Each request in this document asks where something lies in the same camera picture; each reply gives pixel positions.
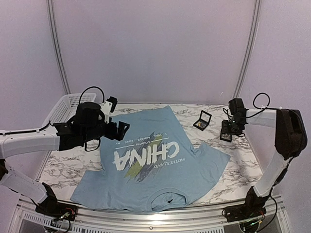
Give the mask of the light blue printed t-shirt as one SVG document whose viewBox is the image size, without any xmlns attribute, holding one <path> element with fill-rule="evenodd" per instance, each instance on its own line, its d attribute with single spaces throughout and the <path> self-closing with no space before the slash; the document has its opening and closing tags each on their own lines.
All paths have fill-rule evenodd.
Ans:
<svg viewBox="0 0 311 233">
<path fill-rule="evenodd" d="M 91 209 L 160 212 L 203 197 L 230 156 L 195 148 L 171 107 L 114 117 L 130 125 L 121 142 L 101 139 L 102 169 L 87 170 L 70 200 Z"/>
</svg>

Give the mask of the white perforated plastic basket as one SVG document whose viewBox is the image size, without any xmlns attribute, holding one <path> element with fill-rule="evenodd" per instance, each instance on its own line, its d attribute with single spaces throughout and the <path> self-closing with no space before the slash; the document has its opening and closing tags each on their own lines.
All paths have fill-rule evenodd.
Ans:
<svg viewBox="0 0 311 233">
<path fill-rule="evenodd" d="M 86 101 L 94 102 L 96 99 L 95 93 L 84 93 L 81 101 L 80 93 L 64 95 L 52 108 L 46 119 L 43 121 L 42 126 L 47 125 L 49 122 L 51 124 L 66 122 L 76 113 L 76 108 L 79 103 Z"/>
</svg>

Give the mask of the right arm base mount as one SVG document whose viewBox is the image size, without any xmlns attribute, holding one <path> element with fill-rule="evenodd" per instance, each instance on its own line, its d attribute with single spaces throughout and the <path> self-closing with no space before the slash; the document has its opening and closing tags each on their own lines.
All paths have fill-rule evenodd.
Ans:
<svg viewBox="0 0 311 233">
<path fill-rule="evenodd" d="M 259 197 L 252 186 L 246 194 L 243 204 L 227 206 L 222 215 L 227 222 L 241 221 L 266 214 L 265 204 L 270 195 Z"/>
</svg>

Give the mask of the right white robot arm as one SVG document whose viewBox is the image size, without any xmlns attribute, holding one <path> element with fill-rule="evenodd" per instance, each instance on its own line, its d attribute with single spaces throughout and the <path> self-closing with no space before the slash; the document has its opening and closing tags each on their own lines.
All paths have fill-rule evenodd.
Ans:
<svg viewBox="0 0 311 233">
<path fill-rule="evenodd" d="M 241 98 L 230 100 L 228 108 L 224 108 L 223 112 L 227 116 L 221 124 L 220 139 L 223 141 L 231 142 L 232 136 L 243 137 L 246 125 L 275 130 L 273 157 L 262 177 L 249 189 L 245 203 L 241 206 L 241 214 L 252 217 L 265 205 L 273 188 L 283 180 L 291 161 L 306 148 L 308 138 L 304 122 L 299 110 L 271 108 L 268 104 L 247 109 Z"/>
</svg>

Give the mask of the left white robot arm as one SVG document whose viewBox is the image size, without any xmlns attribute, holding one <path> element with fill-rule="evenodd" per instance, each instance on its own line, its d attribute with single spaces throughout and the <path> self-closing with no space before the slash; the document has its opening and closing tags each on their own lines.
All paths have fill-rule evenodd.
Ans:
<svg viewBox="0 0 311 233">
<path fill-rule="evenodd" d="M 15 155 L 38 151 L 65 151 L 75 147 L 87 147 L 92 140 L 102 137 L 123 140 L 130 128 L 128 123 L 112 121 L 118 100 L 115 97 L 102 98 L 101 103 L 83 101 L 81 93 L 75 114 L 65 122 L 51 123 L 36 129 L 0 132 L 0 184 L 12 191 L 30 198 L 51 216 L 61 212 L 61 204 L 53 190 L 16 171 L 6 159 Z"/>
</svg>

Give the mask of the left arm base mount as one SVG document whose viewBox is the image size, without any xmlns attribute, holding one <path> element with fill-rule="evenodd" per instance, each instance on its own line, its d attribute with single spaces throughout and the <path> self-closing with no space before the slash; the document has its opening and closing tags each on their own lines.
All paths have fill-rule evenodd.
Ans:
<svg viewBox="0 0 311 233">
<path fill-rule="evenodd" d="M 76 218 L 77 206 L 67 203 L 60 203 L 52 188 L 46 183 L 42 184 L 46 189 L 47 197 L 41 203 L 35 204 L 35 211 L 59 220 L 61 219 L 61 216 L 69 214 L 68 216 L 64 216 L 64 219 L 74 221 Z"/>
</svg>

